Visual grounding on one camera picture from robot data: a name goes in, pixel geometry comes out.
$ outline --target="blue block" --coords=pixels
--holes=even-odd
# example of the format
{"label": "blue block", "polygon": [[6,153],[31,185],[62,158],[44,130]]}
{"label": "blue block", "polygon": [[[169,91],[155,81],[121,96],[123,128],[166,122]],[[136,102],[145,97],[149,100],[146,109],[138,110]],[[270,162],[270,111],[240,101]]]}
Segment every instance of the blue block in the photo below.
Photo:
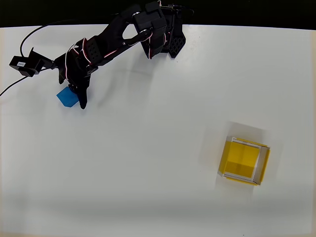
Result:
{"label": "blue block", "polygon": [[68,86],[59,92],[57,97],[66,107],[72,107],[79,101],[78,96],[74,94]]}

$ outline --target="black robotic arm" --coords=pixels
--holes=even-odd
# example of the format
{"label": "black robotic arm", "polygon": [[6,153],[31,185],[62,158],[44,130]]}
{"label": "black robotic arm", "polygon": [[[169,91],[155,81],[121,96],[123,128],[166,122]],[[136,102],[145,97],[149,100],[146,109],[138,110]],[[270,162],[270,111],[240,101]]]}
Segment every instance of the black robotic arm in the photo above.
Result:
{"label": "black robotic arm", "polygon": [[[14,56],[10,66],[22,75],[32,77],[43,67],[59,70],[59,83],[64,80],[79,99],[80,107],[87,104],[87,88],[91,74],[115,57],[141,42],[146,56],[152,59],[160,52],[169,52],[175,58],[185,44],[182,33],[181,6],[161,6],[160,1],[151,2],[141,9],[133,5],[120,13],[97,36],[81,39],[54,61],[36,53],[33,49],[29,57]],[[124,39],[123,32],[129,24],[134,24],[137,35]]]}

